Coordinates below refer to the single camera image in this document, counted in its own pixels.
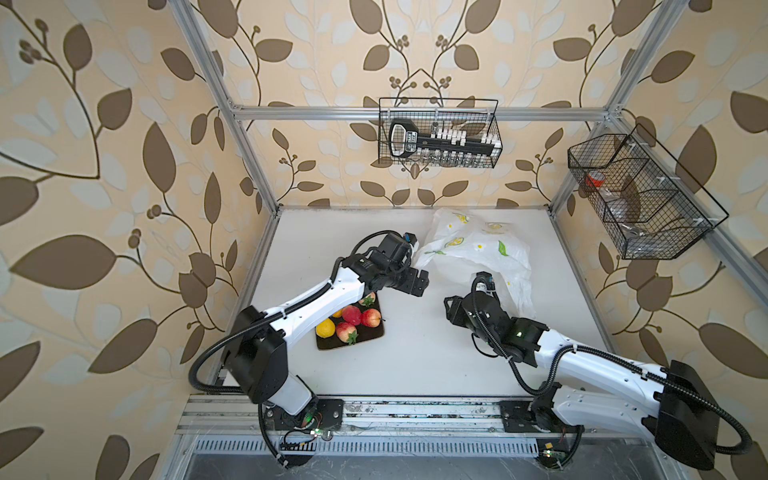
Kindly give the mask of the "yellow fake lemon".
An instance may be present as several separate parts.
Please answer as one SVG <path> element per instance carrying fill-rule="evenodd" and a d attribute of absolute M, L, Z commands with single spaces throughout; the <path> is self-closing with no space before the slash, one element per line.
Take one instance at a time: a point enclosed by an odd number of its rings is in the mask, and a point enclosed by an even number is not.
<path fill-rule="evenodd" d="M 323 320 L 315 327 L 315 334 L 319 338 L 331 338 L 336 333 L 336 324 L 331 318 Z"/>

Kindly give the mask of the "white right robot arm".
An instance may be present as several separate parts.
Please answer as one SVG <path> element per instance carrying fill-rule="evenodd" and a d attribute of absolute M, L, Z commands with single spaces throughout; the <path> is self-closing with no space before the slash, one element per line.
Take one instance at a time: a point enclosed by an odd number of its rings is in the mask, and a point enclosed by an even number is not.
<path fill-rule="evenodd" d="M 486 342 L 515 375 L 521 365 L 545 372 L 540 386 L 523 387 L 545 427 L 636 434 L 684 465 L 714 468 L 719 405 L 692 366 L 636 362 L 589 347 L 541 322 L 509 316 L 491 292 L 447 297 L 444 307 L 452 325 Z"/>

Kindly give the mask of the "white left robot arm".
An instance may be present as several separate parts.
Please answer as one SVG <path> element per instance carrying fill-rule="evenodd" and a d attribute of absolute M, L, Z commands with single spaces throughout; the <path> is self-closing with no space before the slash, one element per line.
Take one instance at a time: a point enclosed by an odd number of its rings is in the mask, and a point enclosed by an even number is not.
<path fill-rule="evenodd" d="M 225 347 L 224 368 L 234 391 L 254 404 L 268 403 L 293 416 L 306 413 L 316 395 L 291 373 L 289 353 L 331 314 L 384 288 L 420 297 L 429 274 L 411 266 L 418 240 L 392 230 L 364 237 L 350 255 L 338 258 L 329 278 L 281 305 L 253 306 L 237 317 L 238 337 Z"/>

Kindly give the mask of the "red fake apple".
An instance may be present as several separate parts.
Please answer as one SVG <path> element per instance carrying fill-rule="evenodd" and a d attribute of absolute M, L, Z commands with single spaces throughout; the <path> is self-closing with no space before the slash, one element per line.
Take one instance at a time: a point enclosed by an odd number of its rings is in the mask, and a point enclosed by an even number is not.
<path fill-rule="evenodd" d="M 382 315 L 379 310 L 370 308 L 362 312 L 361 324 L 368 328 L 377 328 L 382 322 Z"/>

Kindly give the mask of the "white plastic bag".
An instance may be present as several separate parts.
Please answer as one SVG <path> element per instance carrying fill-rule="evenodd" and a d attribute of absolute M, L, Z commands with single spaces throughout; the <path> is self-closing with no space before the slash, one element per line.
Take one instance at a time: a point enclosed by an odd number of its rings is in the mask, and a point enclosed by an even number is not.
<path fill-rule="evenodd" d="M 425 244 L 415 254 L 413 266 L 435 265 L 447 277 L 469 278 L 468 268 L 494 275 L 496 288 L 506 293 L 516 312 L 536 316 L 532 298 L 530 247 L 510 223 L 451 208 L 433 216 Z"/>

